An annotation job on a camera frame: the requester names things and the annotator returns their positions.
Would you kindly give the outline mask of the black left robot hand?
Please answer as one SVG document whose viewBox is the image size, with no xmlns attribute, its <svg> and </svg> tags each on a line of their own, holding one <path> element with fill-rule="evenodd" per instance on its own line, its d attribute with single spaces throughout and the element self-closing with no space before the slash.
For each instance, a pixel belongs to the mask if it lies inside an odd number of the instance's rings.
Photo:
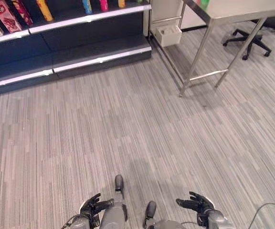
<svg viewBox="0 0 275 229">
<path fill-rule="evenodd" d="M 90 218 L 113 205 L 113 198 L 100 202 L 100 197 L 101 193 L 97 193 L 93 197 L 86 200 L 81 205 L 79 213 Z"/>
</svg>

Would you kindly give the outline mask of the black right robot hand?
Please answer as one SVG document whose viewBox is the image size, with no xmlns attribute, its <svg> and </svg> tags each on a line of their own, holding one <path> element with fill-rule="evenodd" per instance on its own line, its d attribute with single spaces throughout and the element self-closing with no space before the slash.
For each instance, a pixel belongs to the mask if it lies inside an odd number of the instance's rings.
<svg viewBox="0 0 275 229">
<path fill-rule="evenodd" d="M 189 199 L 177 198 L 176 203 L 182 208 L 191 209 L 201 214 L 204 214 L 208 210 L 215 210 L 214 204 L 205 196 L 193 191 L 190 191 L 189 195 Z"/>
</svg>

